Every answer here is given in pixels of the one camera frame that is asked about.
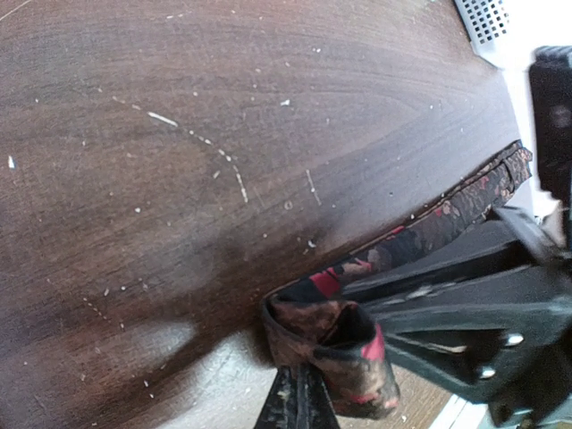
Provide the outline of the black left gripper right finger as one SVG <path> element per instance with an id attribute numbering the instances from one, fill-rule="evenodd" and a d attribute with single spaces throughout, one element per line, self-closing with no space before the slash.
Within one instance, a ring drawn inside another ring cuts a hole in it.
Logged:
<path id="1" fill-rule="evenodd" d="M 307 427 L 315 429 L 340 428 L 324 379 L 313 366 L 308 369 Z"/>

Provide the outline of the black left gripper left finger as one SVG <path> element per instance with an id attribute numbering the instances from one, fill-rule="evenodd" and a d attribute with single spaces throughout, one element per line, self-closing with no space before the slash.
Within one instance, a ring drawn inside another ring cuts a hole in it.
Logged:
<path id="1" fill-rule="evenodd" d="M 306 368 L 303 366 L 280 367 L 254 428 L 301 428 L 303 383 L 306 378 Z"/>

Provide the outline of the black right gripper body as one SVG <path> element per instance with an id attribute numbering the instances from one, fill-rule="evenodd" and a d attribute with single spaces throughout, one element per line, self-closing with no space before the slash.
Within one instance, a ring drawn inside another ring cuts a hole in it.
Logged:
<path id="1" fill-rule="evenodd" d="M 390 360 L 485 404 L 496 425 L 571 414 L 571 255 L 524 211 L 343 293 L 381 325 Z"/>

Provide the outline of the dark floral patterned tie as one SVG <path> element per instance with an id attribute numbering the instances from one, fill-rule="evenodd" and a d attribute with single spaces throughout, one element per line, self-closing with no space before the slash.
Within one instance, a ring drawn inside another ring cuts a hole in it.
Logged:
<path id="1" fill-rule="evenodd" d="M 345 299 L 343 290 L 427 257 L 483 223 L 530 178 L 532 159 L 521 141 L 510 143 L 372 246 L 269 293 L 262 318 L 275 365 L 316 367 L 339 416 L 380 420 L 389 415 L 400 390 L 382 328 L 354 299 Z"/>

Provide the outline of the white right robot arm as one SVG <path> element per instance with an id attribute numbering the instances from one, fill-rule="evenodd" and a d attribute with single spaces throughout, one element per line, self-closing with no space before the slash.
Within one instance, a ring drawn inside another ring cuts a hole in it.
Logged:
<path id="1" fill-rule="evenodd" d="M 571 232 L 571 50 L 543 46 L 528 72 L 536 153 L 516 144 L 453 194 L 377 243 L 386 272 L 347 292 L 382 327 L 386 357 L 498 427 L 571 416 L 571 245 L 522 209 L 488 207 L 532 161 Z"/>

